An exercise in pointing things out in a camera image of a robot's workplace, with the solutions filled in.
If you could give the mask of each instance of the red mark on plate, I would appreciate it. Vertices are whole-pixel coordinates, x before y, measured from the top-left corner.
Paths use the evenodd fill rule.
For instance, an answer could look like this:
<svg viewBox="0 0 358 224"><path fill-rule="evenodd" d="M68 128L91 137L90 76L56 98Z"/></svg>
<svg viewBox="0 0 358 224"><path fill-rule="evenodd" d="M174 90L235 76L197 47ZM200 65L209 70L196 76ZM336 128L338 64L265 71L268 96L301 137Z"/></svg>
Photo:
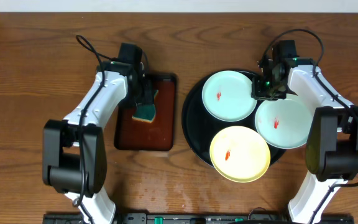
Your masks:
<svg viewBox="0 0 358 224"><path fill-rule="evenodd" d="M230 149L227 150L227 152L226 152L225 160L227 161L229 159L229 157L230 157Z"/></svg>
<svg viewBox="0 0 358 224"><path fill-rule="evenodd" d="M274 128L277 129L279 120L274 118Z"/></svg>
<svg viewBox="0 0 358 224"><path fill-rule="evenodd" d="M221 96L222 96L222 93L219 91L219 92L216 94L216 97L218 98L218 101L221 99Z"/></svg>

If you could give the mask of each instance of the green sponge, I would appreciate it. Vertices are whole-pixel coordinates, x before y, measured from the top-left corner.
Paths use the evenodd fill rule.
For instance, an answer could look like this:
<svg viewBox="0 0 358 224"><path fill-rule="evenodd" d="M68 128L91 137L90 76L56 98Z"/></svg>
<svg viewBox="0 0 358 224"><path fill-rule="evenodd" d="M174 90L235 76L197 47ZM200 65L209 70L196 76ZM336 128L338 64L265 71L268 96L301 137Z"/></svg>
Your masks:
<svg viewBox="0 0 358 224"><path fill-rule="evenodd" d="M154 90L154 99L157 96L158 90ZM132 116L132 119L136 121L145 121L148 123L153 122L155 118L155 105L140 105L136 108L135 114Z"/></svg>

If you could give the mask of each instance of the white wall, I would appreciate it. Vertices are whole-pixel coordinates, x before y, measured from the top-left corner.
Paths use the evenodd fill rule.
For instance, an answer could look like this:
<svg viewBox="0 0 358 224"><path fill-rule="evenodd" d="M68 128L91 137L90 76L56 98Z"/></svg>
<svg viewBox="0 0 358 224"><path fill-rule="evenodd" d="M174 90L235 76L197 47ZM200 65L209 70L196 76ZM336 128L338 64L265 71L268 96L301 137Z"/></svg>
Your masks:
<svg viewBox="0 0 358 224"><path fill-rule="evenodd" d="M0 0L0 12L358 12L358 0Z"/></svg>

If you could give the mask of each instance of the round black tray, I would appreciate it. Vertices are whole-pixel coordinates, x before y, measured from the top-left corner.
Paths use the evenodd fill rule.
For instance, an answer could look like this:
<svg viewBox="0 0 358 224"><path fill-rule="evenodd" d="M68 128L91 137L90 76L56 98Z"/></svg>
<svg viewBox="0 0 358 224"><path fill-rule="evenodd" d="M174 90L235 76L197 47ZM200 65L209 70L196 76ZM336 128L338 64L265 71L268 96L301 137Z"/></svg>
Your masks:
<svg viewBox="0 0 358 224"><path fill-rule="evenodd" d="M258 75L254 72L244 70L234 71L241 72L250 79L252 79L253 76ZM185 103L183 104L181 112L181 125L187 143L194 153L204 162L213 166L209 156L209 146L214 136L220 132L220 130L230 126L245 126L256 130L254 122L255 114L262 101L259 100L256 104L255 110L253 110L248 117L240 121L226 122L216 119L206 110L201 97L204 83L211 75L204 77L193 87L193 89L190 90ZM268 147L270 149L270 165L272 165L283 156L285 150L271 146L270 144L268 144Z"/></svg>

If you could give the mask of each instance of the sponge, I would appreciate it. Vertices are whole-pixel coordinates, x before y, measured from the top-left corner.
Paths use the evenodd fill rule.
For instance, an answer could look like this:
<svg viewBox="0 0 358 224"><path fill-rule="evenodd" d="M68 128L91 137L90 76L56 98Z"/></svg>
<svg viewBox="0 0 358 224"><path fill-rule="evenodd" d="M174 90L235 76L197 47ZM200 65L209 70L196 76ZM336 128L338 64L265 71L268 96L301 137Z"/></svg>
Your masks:
<svg viewBox="0 0 358 224"><path fill-rule="evenodd" d="M154 99L157 96L158 90L154 90ZM153 122L155 118L155 105L140 105L136 108L135 114L132 116L132 119L136 121L145 121L148 123Z"/></svg>

